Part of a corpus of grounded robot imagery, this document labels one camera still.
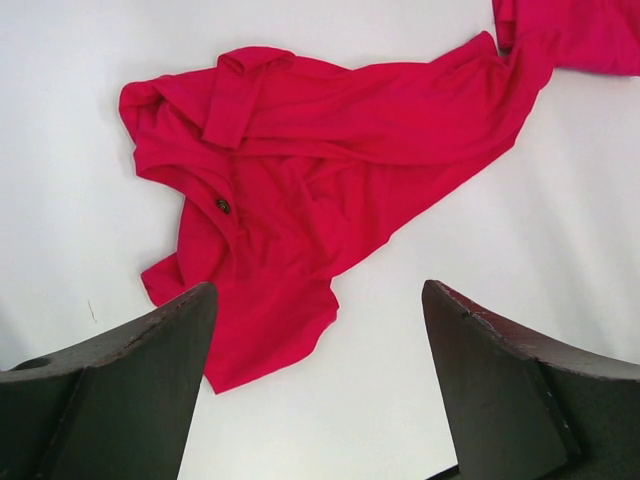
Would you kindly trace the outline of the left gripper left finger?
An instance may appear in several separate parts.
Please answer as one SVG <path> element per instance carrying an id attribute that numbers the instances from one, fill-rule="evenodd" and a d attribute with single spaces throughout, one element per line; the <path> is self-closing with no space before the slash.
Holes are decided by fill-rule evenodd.
<path id="1" fill-rule="evenodd" d="M 4 479 L 175 479 L 218 310 L 200 284 L 1 373 Z"/>

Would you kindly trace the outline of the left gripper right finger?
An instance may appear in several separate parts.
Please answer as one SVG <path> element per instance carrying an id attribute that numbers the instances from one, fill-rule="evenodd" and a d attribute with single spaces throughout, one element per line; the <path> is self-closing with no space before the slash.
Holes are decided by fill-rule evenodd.
<path id="1" fill-rule="evenodd" d="M 555 340 L 436 280 L 422 305 L 456 465 L 440 479 L 636 479 L 639 367 Z"/>

